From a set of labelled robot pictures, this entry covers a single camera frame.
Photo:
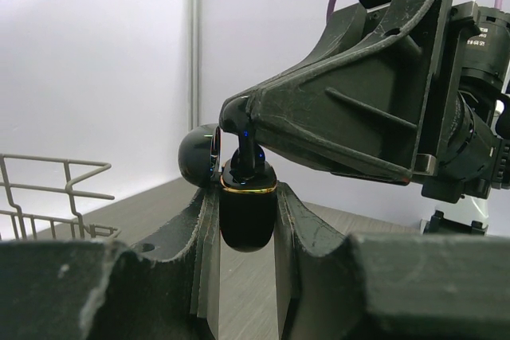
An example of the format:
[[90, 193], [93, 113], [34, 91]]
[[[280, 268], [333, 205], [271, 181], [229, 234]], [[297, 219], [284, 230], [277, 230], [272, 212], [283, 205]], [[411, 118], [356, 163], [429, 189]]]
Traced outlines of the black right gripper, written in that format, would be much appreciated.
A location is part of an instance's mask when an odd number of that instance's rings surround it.
[[437, 175], [425, 178], [422, 196], [458, 201], [488, 198], [509, 187], [509, 112], [494, 116], [497, 103], [509, 105], [504, 80], [509, 69], [509, 15], [495, 0], [478, 10], [480, 32], [465, 43], [458, 90], [449, 118], [447, 147]]

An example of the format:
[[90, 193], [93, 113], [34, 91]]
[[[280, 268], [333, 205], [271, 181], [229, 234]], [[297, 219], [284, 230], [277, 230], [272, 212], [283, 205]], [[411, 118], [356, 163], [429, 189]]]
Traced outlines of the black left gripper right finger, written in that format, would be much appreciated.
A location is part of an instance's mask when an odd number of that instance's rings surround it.
[[509, 241], [343, 235], [285, 183], [274, 231], [282, 339], [506, 339]]

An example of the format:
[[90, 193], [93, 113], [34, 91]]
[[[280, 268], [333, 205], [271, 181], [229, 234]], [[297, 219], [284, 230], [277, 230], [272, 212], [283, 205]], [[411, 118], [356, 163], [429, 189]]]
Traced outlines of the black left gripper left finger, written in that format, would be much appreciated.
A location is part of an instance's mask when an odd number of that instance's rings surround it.
[[210, 187], [133, 246], [2, 243], [2, 338], [215, 339], [218, 210], [219, 191]]

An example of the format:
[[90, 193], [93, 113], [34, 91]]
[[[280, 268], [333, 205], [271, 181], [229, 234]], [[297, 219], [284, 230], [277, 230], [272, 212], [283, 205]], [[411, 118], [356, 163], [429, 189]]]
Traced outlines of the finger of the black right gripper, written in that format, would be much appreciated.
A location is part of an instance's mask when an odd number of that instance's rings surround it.
[[440, 71], [452, 0], [391, 0], [347, 51], [253, 92], [255, 139], [344, 177], [407, 184], [424, 144], [426, 104]]
[[325, 61], [357, 45], [380, 23], [381, 19], [386, 15], [389, 6], [385, 5], [369, 11], [360, 3], [356, 3], [334, 11], [328, 19], [315, 47], [302, 61], [224, 101], [222, 105], [222, 124], [229, 124], [227, 122], [227, 106], [231, 102], [250, 96], [260, 87], [270, 85], [278, 80], [286, 80], [298, 70]]

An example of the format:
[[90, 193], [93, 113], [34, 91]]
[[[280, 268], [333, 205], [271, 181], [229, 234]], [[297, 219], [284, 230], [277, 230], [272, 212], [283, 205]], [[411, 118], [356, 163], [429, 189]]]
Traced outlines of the black earbud charging case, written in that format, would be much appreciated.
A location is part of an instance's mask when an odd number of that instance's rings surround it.
[[183, 178], [199, 188], [219, 191], [219, 228], [226, 244], [239, 252], [255, 252], [272, 237], [277, 215], [277, 176], [265, 160], [264, 169], [247, 182], [233, 177], [229, 159], [220, 164], [221, 129], [217, 124], [196, 127], [178, 149]]

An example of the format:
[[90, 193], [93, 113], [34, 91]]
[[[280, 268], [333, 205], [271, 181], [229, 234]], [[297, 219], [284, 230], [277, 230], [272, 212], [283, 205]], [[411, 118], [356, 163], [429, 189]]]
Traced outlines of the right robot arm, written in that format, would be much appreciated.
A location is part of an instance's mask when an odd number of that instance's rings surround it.
[[312, 52], [225, 101], [239, 139], [330, 174], [405, 186], [438, 205], [429, 223], [484, 233], [491, 189], [509, 186], [509, 16], [475, 2], [386, 0], [335, 12]]

